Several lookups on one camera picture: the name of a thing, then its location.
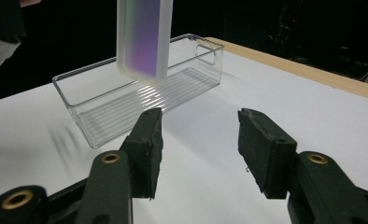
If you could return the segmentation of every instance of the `white table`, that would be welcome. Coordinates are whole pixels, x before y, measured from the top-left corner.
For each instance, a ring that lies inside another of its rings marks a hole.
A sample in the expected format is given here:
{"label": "white table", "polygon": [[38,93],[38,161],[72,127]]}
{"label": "white table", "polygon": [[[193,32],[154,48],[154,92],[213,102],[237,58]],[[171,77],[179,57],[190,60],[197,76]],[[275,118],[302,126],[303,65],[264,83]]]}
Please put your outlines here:
{"label": "white table", "polygon": [[[237,151],[242,107],[265,113],[298,152],[334,158],[368,189],[368,98],[228,51],[222,70],[219,86],[163,115],[156,199],[134,199],[134,223],[290,223],[287,201],[266,200]],[[123,139],[91,149],[51,84],[2,99],[0,194],[25,185],[48,194],[66,188]]]}

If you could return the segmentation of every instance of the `clear plastic bin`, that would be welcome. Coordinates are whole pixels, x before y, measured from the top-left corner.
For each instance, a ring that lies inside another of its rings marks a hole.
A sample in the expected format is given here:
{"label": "clear plastic bin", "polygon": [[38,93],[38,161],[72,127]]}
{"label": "clear plastic bin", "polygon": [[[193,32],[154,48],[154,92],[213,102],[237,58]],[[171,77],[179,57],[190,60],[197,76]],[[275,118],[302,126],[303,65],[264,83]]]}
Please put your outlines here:
{"label": "clear plastic bin", "polygon": [[165,82],[147,86],[118,74],[115,58],[54,77],[72,118],[89,145],[100,147],[130,131],[140,114],[166,112],[219,85],[223,46],[196,35],[171,39]]}

